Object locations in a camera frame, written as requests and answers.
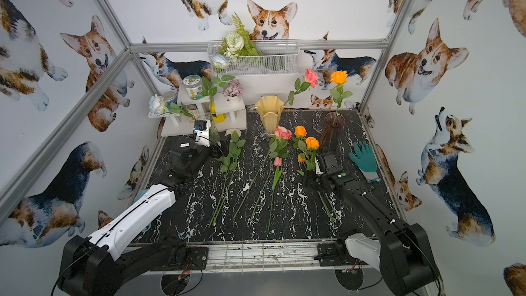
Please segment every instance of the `jar lid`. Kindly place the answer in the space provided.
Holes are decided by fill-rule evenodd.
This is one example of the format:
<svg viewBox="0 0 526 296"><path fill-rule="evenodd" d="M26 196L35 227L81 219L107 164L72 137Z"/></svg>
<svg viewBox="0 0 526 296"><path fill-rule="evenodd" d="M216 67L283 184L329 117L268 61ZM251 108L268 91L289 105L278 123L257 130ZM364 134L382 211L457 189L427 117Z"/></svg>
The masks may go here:
<svg viewBox="0 0 526 296"><path fill-rule="evenodd" d="M201 82L201 77L197 75L187 76L182 80L186 86L195 86Z"/></svg>

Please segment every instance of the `jar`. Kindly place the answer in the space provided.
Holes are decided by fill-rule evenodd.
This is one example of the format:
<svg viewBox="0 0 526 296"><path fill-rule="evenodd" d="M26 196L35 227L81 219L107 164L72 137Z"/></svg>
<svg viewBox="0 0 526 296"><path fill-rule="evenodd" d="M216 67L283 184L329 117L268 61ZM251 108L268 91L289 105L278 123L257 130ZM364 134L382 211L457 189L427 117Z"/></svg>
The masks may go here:
<svg viewBox="0 0 526 296"><path fill-rule="evenodd" d="M186 93L191 99L198 100L202 98L202 80L200 76L187 76L182 80L182 85L185 87Z"/></svg>

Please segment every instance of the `vase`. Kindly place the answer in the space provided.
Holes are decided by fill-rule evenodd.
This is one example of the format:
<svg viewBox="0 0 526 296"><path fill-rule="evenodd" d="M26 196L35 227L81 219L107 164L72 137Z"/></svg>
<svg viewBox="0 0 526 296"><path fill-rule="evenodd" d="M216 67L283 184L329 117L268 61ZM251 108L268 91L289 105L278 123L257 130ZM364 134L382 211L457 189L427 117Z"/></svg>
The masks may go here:
<svg viewBox="0 0 526 296"><path fill-rule="evenodd" d="M258 111L263 128L267 134L274 135L283 108L285 108L285 103L276 95L262 96L259 101L254 104L254 108Z"/></svg>
<svg viewBox="0 0 526 296"><path fill-rule="evenodd" d="M319 153L336 151L338 137L342 127L345 125L345 117L339 112L329 112L325 115L325 128L320 135Z"/></svg>

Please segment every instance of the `metal frame bar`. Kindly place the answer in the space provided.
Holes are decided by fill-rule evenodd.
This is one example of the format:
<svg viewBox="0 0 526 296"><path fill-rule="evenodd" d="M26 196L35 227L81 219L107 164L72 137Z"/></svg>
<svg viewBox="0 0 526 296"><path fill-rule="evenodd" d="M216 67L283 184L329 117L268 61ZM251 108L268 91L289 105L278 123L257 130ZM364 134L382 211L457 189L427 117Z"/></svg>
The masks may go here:
<svg viewBox="0 0 526 296"><path fill-rule="evenodd" d="M130 56L131 53L128 49L123 50L115 58L106 73L82 96L80 101L75 104L68 115L63 118L23 167L18 170L15 177L0 192L0 226L31 189L77 127L86 119L89 111L129 62Z"/></svg>

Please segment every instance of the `rose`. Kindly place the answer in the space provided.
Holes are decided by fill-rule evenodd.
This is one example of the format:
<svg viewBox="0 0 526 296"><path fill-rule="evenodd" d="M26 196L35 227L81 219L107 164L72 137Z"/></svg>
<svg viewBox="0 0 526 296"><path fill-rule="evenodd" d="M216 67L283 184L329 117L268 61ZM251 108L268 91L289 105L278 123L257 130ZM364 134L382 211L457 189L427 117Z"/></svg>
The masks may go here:
<svg viewBox="0 0 526 296"><path fill-rule="evenodd" d="M336 71L330 75L330 81L341 85L347 82L347 71Z"/></svg>
<svg viewBox="0 0 526 296"><path fill-rule="evenodd" d="M293 133L290 130L282 126L276 127L276 131L274 132L274 134L278 136L279 138L285 139L285 140L288 140L293 136Z"/></svg>
<svg viewBox="0 0 526 296"><path fill-rule="evenodd" d="M311 150L318 150L318 148L320 147L320 143L318 142L318 140L312 136L307 137L305 143L307 144L307 148Z"/></svg>
<svg viewBox="0 0 526 296"><path fill-rule="evenodd" d="M162 115L166 111L166 102L162 96L153 95L150 98L150 113L153 116Z"/></svg>
<svg viewBox="0 0 526 296"><path fill-rule="evenodd" d="M210 62L216 69L226 70L230 67L230 60L221 54L212 56Z"/></svg>
<svg viewBox="0 0 526 296"><path fill-rule="evenodd" d="M294 135L296 135L298 137L305 137L305 136L307 136L307 130L303 126L297 126L294 129Z"/></svg>
<svg viewBox="0 0 526 296"><path fill-rule="evenodd" d="M318 74L313 69L307 69L305 72L305 81L310 83L312 88L318 84Z"/></svg>

